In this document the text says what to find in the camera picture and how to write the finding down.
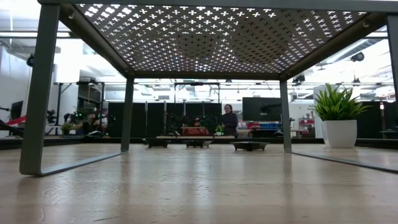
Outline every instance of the gray metal frame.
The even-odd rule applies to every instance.
[[[134,78],[233,78],[233,79],[264,79],[264,74],[242,73],[135,73],[117,51],[101,36],[101,34],[87,21],[74,4],[143,4],[143,5],[173,5],[173,6],[198,6],[196,0],[38,0],[42,4],[40,12],[39,29],[36,44],[35,65],[30,84],[29,102],[27,107],[27,120],[25,135],[22,142],[20,172],[26,175],[48,175],[55,172],[71,169],[110,157],[118,156],[129,150],[131,132],[132,97],[134,91]],[[326,11],[364,11],[372,12],[364,19],[352,25],[349,29],[332,38],[327,44],[313,51],[278,77],[268,79],[280,80],[280,97],[282,100],[282,122],[284,124],[284,149],[291,152],[289,104],[287,98],[287,79],[298,75],[311,67],[314,62],[319,62],[333,55],[339,50],[352,44],[354,41],[373,32],[386,23],[386,13],[397,13],[398,2],[394,1],[367,1],[367,0],[201,0],[200,6],[225,6],[225,7],[262,7],[273,9],[312,9]],[[42,151],[45,129],[45,115],[49,100],[49,90],[52,75],[53,56],[57,39],[58,20],[68,26],[73,33],[80,36],[90,47],[110,62],[121,74],[127,78],[126,97],[123,115],[123,132],[121,152],[98,156],[78,161],[73,164],[41,168]],[[394,86],[398,94],[398,16],[387,16],[389,26],[389,40],[391,59],[394,73]]]

